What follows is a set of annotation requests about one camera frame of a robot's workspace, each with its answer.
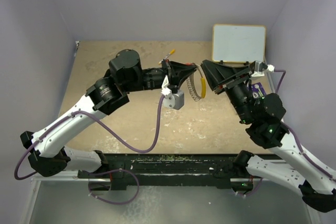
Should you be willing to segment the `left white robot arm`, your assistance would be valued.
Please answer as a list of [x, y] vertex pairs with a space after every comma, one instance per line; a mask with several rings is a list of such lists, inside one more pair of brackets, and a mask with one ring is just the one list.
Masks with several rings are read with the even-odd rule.
[[26, 131], [20, 139], [27, 149], [25, 157], [35, 173], [54, 176], [63, 170], [83, 170], [96, 178], [108, 172], [108, 162], [101, 151], [80, 151], [67, 143], [94, 122], [129, 102], [130, 92], [160, 90], [156, 124], [160, 125], [163, 106], [178, 110], [184, 105], [180, 89], [198, 66], [163, 59], [159, 68], [142, 69], [139, 54], [124, 49], [109, 61], [105, 75], [97, 80], [79, 101], [55, 122], [37, 132]]

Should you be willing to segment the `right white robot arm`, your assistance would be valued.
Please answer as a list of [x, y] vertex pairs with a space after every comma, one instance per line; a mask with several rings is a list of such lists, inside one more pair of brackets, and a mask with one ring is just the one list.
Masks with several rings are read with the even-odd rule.
[[282, 121], [286, 109], [277, 93], [254, 98], [247, 86], [254, 73], [275, 72], [275, 67], [258, 61], [232, 67], [210, 60], [204, 60], [201, 67], [211, 90], [226, 93], [240, 123], [248, 126], [246, 133], [250, 139], [289, 165], [274, 165], [241, 151], [233, 166], [234, 173], [238, 177], [250, 174], [266, 178], [287, 187], [319, 212], [335, 210], [335, 170], [303, 147], [293, 129]]

